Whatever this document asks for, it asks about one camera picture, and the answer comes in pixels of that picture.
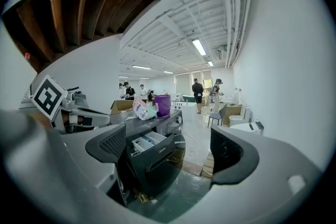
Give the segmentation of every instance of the ceiling light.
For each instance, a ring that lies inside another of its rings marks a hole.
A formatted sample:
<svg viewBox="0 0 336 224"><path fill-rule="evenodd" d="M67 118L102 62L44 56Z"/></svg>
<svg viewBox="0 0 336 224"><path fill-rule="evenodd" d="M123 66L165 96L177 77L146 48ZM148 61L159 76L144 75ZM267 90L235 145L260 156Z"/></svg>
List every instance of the ceiling light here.
<svg viewBox="0 0 336 224"><path fill-rule="evenodd" d="M201 55L206 55L205 50L199 39L192 40L193 44L195 45L196 49L200 52Z"/></svg>
<svg viewBox="0 0 336 224"><path fill-rule="evenodd" d="M135 68L142 68L142 69L151 69L150 67L140 67L140 66L132 66L132 67L135 67Z"/></svg>

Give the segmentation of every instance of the cardboard box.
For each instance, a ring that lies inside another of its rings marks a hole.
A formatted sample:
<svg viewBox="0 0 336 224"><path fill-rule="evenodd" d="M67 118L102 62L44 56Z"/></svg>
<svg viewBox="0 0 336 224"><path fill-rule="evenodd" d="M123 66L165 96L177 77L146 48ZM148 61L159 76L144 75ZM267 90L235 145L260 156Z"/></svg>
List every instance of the cardboard box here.
<svg viewBox="0 0 336 224"><path fill-rule="evenodd" d="M133 110L133 100L115 100L111 106L111 115Z"/></svg>

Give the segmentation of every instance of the white floor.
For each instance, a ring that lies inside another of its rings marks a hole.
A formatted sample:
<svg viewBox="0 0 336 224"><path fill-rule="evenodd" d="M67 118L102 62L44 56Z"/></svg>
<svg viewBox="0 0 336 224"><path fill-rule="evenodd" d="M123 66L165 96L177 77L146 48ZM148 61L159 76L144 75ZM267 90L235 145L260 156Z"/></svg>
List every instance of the white floor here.
<svg viewBox="0 0 336 224"><path fill-rule="evenodd" d="M202 114L197 114L193 122L183 121L183 135L186 141L186 152L184 159L188 162L203 165L210 149L211 120L209 128L208 119L212 113L211 106L202 107Z"/></svg>

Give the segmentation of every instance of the purple container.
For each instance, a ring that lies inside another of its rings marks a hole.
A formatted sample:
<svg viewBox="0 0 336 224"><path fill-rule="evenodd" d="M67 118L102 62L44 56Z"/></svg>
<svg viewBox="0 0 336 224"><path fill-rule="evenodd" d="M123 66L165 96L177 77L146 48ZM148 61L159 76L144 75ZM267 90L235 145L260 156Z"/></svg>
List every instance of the purple container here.
<svg viewBox="0 0 336 224"><path fill-rule="evenodd" d="M170 113L170 95L156 95L155 106L158 110L158 116L166 116Z"/></svg>

